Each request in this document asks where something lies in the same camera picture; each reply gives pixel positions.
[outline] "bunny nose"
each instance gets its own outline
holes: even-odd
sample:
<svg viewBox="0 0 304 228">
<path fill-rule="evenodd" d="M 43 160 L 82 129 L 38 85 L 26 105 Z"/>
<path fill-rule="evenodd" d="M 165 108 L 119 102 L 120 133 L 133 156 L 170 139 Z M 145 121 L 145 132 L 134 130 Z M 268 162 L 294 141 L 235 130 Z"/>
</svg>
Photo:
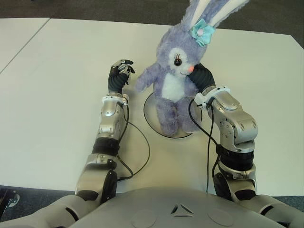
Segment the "bunny nose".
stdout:
<svg viewBox="0 0 304 228">
<path fill-rule="evenodd" d="M 193 70 L 194 70 L 194 66 L 190 66 L 190 67 L 188 68 L 188 72 L 189 72 L 189 73 L 192 73 Z"/>
</svg>

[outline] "robotic arm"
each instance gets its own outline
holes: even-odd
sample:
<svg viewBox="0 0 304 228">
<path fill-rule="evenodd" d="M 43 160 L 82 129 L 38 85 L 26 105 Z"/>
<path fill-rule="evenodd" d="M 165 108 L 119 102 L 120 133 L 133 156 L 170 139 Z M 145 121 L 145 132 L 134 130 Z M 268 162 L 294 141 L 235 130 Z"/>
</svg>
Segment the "robotic arm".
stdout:
<svg viewBox="0 0 304 228">
<path fill-rule="evenodd" d="M 123 105 L 128 105 L 128 95 L 122 95 L 129 75 L 135 73 L 130 60 L 119 60 L 110 69 L 109 93 L 103 98 L 101 122 L 92 154 L 88 156 L 78 180 L 75 194 L 84 200 L 95 200 L 100 204 L 115 196 L 117 174 L 115 158 L 124 127 Z"/>
<path fill-rule="evenodd" d="M 75 195 L 64 196 L 32 215 L 2 222 L 0 228 L 67 228 L 115 196 L 115 158 L 124 127 L 123 106 L 128 105 L 128 96 L 122 95 L 122 88 L 130 74 L 135 73 L 132 63 L 119 60 L 110 69 L 109 93 L 103 98 L 93 151 L 87 158 Z"/>
<path fill-rule="evenodd" d="M 207 82 L 213 81 L 206 68 L 203 71 L 198 69 L 190 78 L 202 91 L 194 101 L 201 108 L 207 108 L 210 118 L 213 112 L 220 131 L 220 144 L 216 146 L 219 172 L 213 177 L 216 194 L 284 227 L 301 227 L 304 224 L 302 212 L 270 196 L 256 194 L 256 167 L 253 163 L 254 139 L 258 130 L 256 121 L 243 111 L 242 104 L 231 95 L 229 88 L 202 83 L 202 75 Z"/>
</svg>

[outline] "table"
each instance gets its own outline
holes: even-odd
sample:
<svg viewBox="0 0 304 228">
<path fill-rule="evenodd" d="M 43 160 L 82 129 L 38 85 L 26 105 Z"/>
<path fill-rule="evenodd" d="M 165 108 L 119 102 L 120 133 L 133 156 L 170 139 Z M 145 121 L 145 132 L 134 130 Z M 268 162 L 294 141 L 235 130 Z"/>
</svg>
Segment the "table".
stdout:
<svg viewBox="0 0 304 228">
<path fill-rule="evenodd" d="M 0 72 L 49 18 L 0 19 Z"/>
<path fill-rule="evenodd" d="M 0 75 L 0 184 L 74 190 L 91 153 L 107 93 L 109 67 L 134 61 L 136 74 L 124 92 L 130 121 L 151 144 L 151 158 L 118 192 L 148 186 L 204 190 L 207 137 L 158 135 L 146 123 L 143 104 L 152 88 L 136 94 L 136 78 L 155 61 L 169 26 L 51 19 Z M 304 195 L 304 52 L 288 35 L 217 29 L 202 63 L 218 85 L 257 121 L 256 178 L 259 194 Z M 211 121 L 203 114 L 203 127 Z M 214 137 L 219 140 L 215 127 Z M 211 145 L 210 163 L 216 158 Z M 128 127 L 119 154 L 135 171 L 147 158 L 140 133 Z M 118 164 L 119 175 L 128 172 Z M 214 193 L 212 180 L 210 192 Z"/>
</svg>

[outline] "stuffed bunny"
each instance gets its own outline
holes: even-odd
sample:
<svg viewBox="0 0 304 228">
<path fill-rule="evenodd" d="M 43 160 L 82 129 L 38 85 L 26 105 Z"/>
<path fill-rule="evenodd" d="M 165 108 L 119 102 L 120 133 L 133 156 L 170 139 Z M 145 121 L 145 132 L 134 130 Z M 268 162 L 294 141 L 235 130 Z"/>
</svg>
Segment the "stuffed bunny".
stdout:
<svg viewBox="0 0 304 228">
<path fill-rule="evenodd" d="M 174 135 L 179 127 L 187 133 L 198 129 L 188 113 L 198 89 L 187 75 L 205 54 L 214 28 L 248 1 L 190 0 L 180 24 L 162 37 L 156 62 L 138 77 L 135 89 L 143 92 L 154 83 L 156 111 L 164 134 Z"/>
</svg>

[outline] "gray floor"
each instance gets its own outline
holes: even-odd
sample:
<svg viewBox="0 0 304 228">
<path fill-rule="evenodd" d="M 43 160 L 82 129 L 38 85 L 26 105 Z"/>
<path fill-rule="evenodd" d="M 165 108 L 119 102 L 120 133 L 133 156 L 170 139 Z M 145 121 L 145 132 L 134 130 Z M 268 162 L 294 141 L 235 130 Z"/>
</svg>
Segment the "gray floor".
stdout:
<svg viewBox="0 0 304 228">
<path fill-rule="evenodd" d="M 174 25 L 179 23 L 188 4 L 189 0 L 0 0 L 0 18 L 50 17 Z M 219 28 L 289 34 L 304 47 L 304 1 L 251 0 Z M 20 202 L 8 208 L 1 221 L 31 214 L 73 194 L 33 189 L 17 192 Z M 304 211 L 304 196 L 277 199 Z"/>
</svg>

